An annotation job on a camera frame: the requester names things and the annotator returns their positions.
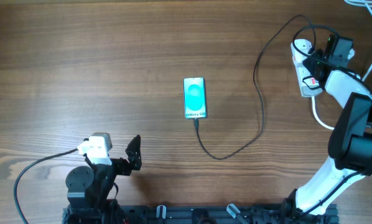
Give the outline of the teal screen smartphone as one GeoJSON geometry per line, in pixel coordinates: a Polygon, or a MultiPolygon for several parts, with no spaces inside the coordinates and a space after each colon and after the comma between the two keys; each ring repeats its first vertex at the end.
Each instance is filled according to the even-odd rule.
{"type": "Polygon", "coordinates": [[[203,77],[184,78],[184,113],[186,119],[207,117],[203,77]]]}

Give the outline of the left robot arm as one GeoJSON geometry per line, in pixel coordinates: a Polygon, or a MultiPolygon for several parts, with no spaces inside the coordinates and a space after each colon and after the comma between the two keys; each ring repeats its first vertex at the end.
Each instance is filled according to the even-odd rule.
{"type": "Polygon", "coordinates": [[[117,176],[141,169],[141,137],[128,144],[126,159],[109,158],[112,147],[108,133],[94,133],[77,146],[87,165],[74,168],[66,177],[69,206],[63,209],[62,223],[129,223],[118,201],[108,195],[118,188],[117,176]]]}

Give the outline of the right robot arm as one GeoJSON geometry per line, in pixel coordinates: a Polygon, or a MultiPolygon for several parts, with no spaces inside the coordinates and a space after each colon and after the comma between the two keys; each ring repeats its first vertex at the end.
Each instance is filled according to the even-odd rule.
{"type": "Polygon", "coordinates": [[[317,222],[349,186],[372,174],[372,90],[347,68],[354,56],[353,41],[330,35],[324,50],[296,39],[292,61],[303,97],[326,91],[342,107],[328,142],[328,157],[315,175],[284,200],[281,218],[317,222]]]}

